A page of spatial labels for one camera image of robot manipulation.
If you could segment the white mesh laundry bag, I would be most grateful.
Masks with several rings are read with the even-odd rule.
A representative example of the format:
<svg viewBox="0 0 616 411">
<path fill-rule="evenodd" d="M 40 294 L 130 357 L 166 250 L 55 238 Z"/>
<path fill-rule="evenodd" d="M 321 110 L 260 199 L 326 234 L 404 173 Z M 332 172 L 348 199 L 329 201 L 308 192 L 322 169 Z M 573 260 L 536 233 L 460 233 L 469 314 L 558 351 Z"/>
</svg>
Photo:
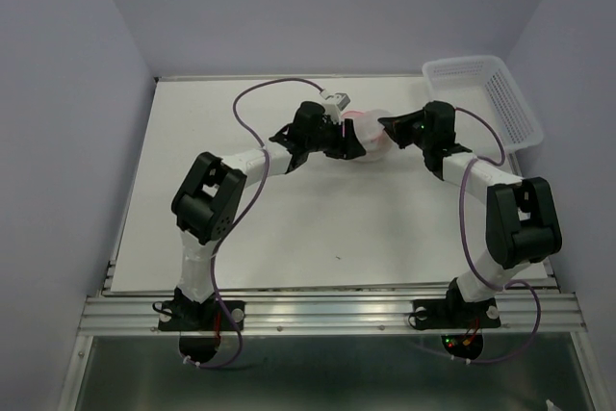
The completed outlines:
<svg viewBox="0 0 616 411">
<path fill-rule="evenodd" d="M 372 163 L 383 159 L 391 150 L 393 142 L 385 132 L 383 125 L 378 121 L 391 114 L 385 110 L 347 111 L 343 118 L 353 121 L 355 135 L 366 151 L 366 154 L 356 158 L 355 162 Z"/>
</svg>

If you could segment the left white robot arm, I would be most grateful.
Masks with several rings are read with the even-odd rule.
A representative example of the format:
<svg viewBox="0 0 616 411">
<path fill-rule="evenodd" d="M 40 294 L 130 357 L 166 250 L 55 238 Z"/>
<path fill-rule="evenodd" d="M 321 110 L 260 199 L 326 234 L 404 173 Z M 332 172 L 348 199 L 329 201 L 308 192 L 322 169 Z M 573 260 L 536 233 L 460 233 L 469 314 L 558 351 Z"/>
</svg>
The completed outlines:
<svg viewBox="0 0 616 411">
<path fill-rule="evenodd" d="M 215 306 L 211 260 L 240 219 L 237 213 L 244 190 L 254 184 L 261 192 L 265 181 L 301 167 L 310 154 L 353 160 L 366 154 L 355 135 L 353 121 L 342 118 L 350 103 L 335 93 L 322 103 L 305 101 L 294 120 L 262 147 L 217 157 L 201 153 L 171 203 L 181 230 L 183 261 L 173 301 L 182 304 L 181 317 L 191 327 L 207 326 Z"/>
</svg>

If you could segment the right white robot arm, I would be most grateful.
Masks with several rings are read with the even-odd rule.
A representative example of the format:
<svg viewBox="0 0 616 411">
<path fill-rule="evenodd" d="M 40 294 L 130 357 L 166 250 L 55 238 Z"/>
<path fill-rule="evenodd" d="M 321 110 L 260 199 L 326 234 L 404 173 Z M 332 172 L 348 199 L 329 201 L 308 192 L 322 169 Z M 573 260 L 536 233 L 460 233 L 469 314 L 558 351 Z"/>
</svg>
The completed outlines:
<svg viewBox="0 0 616 411">
<path fill-rule="evenodd" d="M 426 168 L 439 180 L 457 186 L 461 243 L 469 270 L 455 278 L 454 295 L 443 301 L 443 313 L 454 324 L 464 324 L 477 313 L 477 304 L 515 282 L 515 276 L 562 248 L 562 233 L 549 182 L 523 178 L 501 169 L 500 159 L 475 154 L 456 140 L 455 120 L 461 112 L 485 128 L 490 125 L 472 112 L 443 101 L 432 101 L 404 116 L 379 119 L 389 138 L 401 149 L 417 146 Z M 466 235 L 465 199 L 471 195 L 486 211 L 485 245 L 478 259 L 470 255 Z"/>
</svg>

